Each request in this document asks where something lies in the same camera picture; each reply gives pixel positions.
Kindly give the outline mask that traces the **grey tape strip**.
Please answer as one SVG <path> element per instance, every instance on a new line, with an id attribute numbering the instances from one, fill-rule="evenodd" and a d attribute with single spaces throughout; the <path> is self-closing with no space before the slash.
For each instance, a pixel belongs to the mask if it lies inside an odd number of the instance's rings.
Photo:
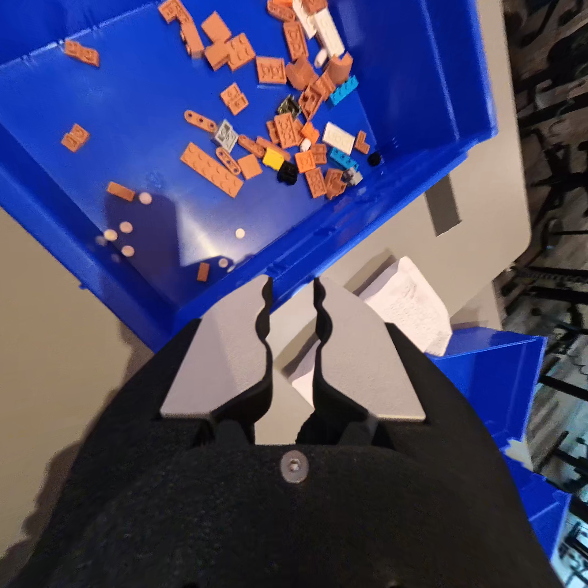
<path id="1" fill-rule="evenodd" d="M 431 186 L 424 193 L 424 197 L 435 236 L 439 237 L 461 223 L 450 175 L 444 176 Z"/>

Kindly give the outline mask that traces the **grey desk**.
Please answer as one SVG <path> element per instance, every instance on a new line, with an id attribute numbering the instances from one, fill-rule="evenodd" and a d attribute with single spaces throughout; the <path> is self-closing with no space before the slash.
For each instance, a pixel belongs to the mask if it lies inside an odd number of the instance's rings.
<path id="1" fill-rule="evenodd" d="M 408 256 L 456 327 L 500 330 L 492 280 L 530 242 L 502 1 L 477 10 L 498 133 L 450 173 L 461 222 L 436 235 L 430 189 L 326 271 L 357 292 Z M 93 421 L 151 351 L 1 211 L 1 587 L 29 559 Z"/>

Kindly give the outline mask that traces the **pile of loose toy bricks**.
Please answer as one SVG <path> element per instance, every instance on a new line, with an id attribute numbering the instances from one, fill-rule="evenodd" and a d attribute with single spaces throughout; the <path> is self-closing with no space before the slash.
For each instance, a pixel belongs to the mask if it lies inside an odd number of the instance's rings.
<path id="1" fill-rule="evenodd" d="M 360 194 L 368 155 L 355 148 L 359 187 L 332 158 L 332 143 L 306 151 L 337 123 L 362 135 L 357 91 L 338 107 L 329 96 L 308 122 L 277 112 L 282 99 L 315 104 L 314 90 L 333 77 L 293 86 L 290 45 L 304 34 L 298 18 L 282 22 L 266 1 L 184 1 L 192 22 L 169 24 L 154 6 L 111 20 L 45 55 L 55 130 L 52 176 L 76 207 L 70 224 L 98 259 L 114 250 L 125 275 L 176 306 L 200 295 L 235 264 L 267 250 L 327 202 Z M 262 163 L 266 148 L 297 165 L 294 186 Z"/>

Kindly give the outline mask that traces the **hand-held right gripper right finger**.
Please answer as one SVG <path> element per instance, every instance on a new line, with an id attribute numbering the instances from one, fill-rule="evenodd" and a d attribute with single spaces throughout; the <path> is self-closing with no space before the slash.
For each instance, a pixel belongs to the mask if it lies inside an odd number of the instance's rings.
<path id="1" fill-rule="evenodd" d="M 426 415 L 383 319 L 325 277 L 313 282 L 317 313 L 312 397 L 315 411 L 342 431 L 351 422 L 422 423 Z"/>

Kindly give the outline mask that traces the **blue plastic bin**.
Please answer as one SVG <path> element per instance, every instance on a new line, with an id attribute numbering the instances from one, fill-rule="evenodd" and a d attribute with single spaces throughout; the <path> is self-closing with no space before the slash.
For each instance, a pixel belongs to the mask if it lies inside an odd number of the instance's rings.
<path id="1" fill-rule="evenodd" d="M 501 448 L 529 522 L 549 560 L 553 558 L 567 518 L 571 495 L 532 469 L 525 440 L 509 439 Z"/>
<path id="2" fill-rule="evenodd" d="M 158 4 L 1 1 L 1 206 L 152 350 L 258 275 L 276 309 L 497 133 L 475 1 L 328 1 L 358 88 L 312 123 L 382 162 L 331 201 L 261 164 L 232 198 L 180 160 L 217 161 L 185 111 L 256 140 L 300 92 L 192 59 Z"/>
<path id="3" fill-rule="evenodd" d="M 455 330 L 444 356 L 426 356 L 453 382 L 500 449 L 526 433 L 547 339 L 488 327 Z"/>

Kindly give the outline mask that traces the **white folded paper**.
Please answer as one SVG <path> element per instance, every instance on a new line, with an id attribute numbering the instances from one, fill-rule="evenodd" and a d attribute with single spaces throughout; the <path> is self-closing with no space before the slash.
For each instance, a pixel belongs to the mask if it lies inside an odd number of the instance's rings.
<path id="1" fill-rule="evenodd" d="M 399 258 L 356 296 L 385 324 L 395 325 L 420 352 L 445 353 L 452 336 L 449 314 L 409 257 Z"/>

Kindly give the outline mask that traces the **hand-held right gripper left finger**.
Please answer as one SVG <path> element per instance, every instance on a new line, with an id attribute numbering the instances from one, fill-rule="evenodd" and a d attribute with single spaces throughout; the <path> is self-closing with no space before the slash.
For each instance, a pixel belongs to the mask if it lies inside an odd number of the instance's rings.
<path id="1" fill-rule="evenodd" d="M 272 302 L 273 280 L 260 275 L 205 312 L 160 407 L 163 418 L 214 428 L 231 420 L 254 433 L 273 397 Z"/>

